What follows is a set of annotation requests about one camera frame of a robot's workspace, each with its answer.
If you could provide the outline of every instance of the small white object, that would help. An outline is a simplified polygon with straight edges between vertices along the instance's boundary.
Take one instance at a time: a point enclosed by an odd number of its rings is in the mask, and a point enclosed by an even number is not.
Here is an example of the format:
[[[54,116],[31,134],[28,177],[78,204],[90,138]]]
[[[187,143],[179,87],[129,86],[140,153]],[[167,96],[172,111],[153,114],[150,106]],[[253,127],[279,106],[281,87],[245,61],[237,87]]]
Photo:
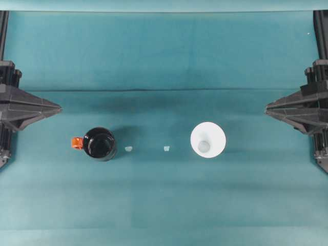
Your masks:
[[[132,146],[126,146],[126,147],[125,147],[125,151],[126,151],[126,152],[131,152],[132,149],[133,149]]]
[[[213,158],[222,153],[227,139],[220,126],[213,122],[197,125],[190,135],[193,150],[204,158]]]

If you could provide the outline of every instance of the orange bottle handle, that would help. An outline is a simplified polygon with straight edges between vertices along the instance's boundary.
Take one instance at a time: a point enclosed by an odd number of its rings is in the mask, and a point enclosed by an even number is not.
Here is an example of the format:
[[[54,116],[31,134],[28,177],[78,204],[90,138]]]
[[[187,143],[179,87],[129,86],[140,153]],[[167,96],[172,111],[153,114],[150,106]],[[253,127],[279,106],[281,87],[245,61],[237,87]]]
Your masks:
[[[72,148],[76,150],[83,149],[83,138],[81,137],[73,137],[72,138]]]

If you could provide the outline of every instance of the small white piece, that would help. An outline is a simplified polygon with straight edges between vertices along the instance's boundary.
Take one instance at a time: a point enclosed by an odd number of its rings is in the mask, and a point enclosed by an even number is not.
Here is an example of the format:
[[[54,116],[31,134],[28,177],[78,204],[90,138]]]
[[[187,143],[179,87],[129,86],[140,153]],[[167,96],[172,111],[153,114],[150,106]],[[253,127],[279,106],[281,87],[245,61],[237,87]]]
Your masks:
[[[133,149],[132,146],[126,146],[126,147],[125,147],[125,151],[126,151],[126,152],[131,152],[132,149]]]

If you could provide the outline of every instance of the teal backdrop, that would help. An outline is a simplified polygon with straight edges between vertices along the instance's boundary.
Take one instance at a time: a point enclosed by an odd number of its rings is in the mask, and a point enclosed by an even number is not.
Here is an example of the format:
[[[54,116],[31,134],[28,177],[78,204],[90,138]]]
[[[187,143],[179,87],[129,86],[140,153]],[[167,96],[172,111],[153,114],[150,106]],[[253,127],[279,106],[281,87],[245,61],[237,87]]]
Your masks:
[[[311,139],[264,115],[317,58],[312,11],[11,12],[5,59],[63,112],[15,136],[0,245],[326,245]],[[213,159],[190,146],[203,121],[227,136]],[[109,162],[70,148],[97,126]]]

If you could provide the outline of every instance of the teal fabric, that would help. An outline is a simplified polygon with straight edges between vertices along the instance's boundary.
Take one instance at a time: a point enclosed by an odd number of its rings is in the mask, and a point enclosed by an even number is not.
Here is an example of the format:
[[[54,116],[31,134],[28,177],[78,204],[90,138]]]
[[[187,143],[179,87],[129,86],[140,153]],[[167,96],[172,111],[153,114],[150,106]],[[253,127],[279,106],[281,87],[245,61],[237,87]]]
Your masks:
[[[296,89],[318,57],[312,19],[12,12],[5,58],[26,90]]]
[[[16,135],[0,245],[326,245],[311,140],[263,113],[318,56],[311,12],[14,12],[5,56],[63,112]],[[190,146],[203,121],[227,135],[217,158]],[[114,160],[70,148],[96,126]]]
[[[307,136],[263,114],[291,92],[37,93],[64,111],[18,134],[0,176],[2,245],[324,245],[327,175]],[[190,146],[204,120],[227,135],[214,159]],[[95,126],[117,138],[114,160],[70,148]]]
[[[326,0],[2,0],[2,10],[76,12],[254,12],[327,9]]]

